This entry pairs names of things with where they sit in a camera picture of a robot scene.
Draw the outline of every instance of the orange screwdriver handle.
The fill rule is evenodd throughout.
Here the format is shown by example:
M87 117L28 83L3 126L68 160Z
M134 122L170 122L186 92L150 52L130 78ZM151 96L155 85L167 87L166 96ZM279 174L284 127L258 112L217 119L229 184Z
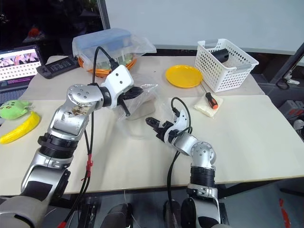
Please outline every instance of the orange screwdriver handle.
M217 109L219 107L217 101L212 97L211 93L206 93L206 98L211 108Z

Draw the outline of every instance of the plastic bag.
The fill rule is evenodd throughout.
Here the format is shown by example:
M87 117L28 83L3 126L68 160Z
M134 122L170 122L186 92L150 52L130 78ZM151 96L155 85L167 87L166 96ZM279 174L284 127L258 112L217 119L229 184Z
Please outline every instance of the plastic bag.
M72 42L74 57L83 60L85 70L93 69L95 50L102 46L119 64L126 65L145 53L156 53L156 47L147 39L127 30L111 28L75 37ZM98 52L96 69L110 69L108 58Z
M120 106L114 109L117 116L117 127L127 136L135 139L145 139L151 137L151 127L145 122L146 117L154 116L162 122L171 120L173 112L169 100L162 94L161 87L153 79L141 75L132 75L134 86L143 89L143 93L138 97L125 100L125 104L130 112L130 116L125 116Z

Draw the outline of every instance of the yellow banana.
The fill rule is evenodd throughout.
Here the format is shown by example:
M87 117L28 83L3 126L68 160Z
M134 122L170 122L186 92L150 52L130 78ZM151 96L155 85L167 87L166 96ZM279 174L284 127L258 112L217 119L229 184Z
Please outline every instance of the yellow banana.
M29 118L11 132L1 136L0 144L10 143L33 130L39 123L40 116L35 112L30 112Z

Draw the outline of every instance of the red cable tie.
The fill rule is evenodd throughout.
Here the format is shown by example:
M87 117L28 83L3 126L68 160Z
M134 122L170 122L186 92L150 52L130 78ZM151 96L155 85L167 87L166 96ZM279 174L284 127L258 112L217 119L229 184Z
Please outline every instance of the red cable tie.
M57 228L65 228L66 227L66 222L61 222L58 226L57 226Z
M91 167L93 166L93 161L91 160L92 155L88 154L87 157L88 157L88 159L86 162L86 171L87 171L87 176L90 177L91 176Z

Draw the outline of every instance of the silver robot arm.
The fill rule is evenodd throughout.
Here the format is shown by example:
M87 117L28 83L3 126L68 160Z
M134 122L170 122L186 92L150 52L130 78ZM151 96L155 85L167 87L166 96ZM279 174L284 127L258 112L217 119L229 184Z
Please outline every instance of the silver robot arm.
M47 133L24 176L21 194L0 205L0 227L40 227L50 201L59 199L67 186L73 153L88 123L89 115L102 107L121 105L126 115L124 96L133 87L128 69L120 65L104 83L69 87L65 103L51 120ZM132 91L139 95L142 91Z
M187 116L184 110L178 112L173 123L152 117L146 123L157 132L156 137L186 156L192 157L190 183L187 186L188 198L181 207L182 227L211 227L220 223L218 190L215 187L216 154L213 147L198 140L185 131Z

